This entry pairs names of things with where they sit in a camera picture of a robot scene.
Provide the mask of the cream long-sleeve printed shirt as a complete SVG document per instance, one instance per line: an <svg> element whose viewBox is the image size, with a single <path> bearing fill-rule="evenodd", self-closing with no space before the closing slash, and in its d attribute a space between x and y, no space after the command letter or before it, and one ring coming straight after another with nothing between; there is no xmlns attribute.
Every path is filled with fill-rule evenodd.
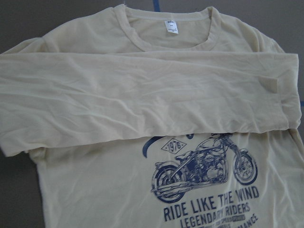
<svg viewBox="0 0 304 228"><path fill-rule="evenodd" d="M118 5L0 56L0 146L47 228L301 228L299 60L241 20Z"/></svg>

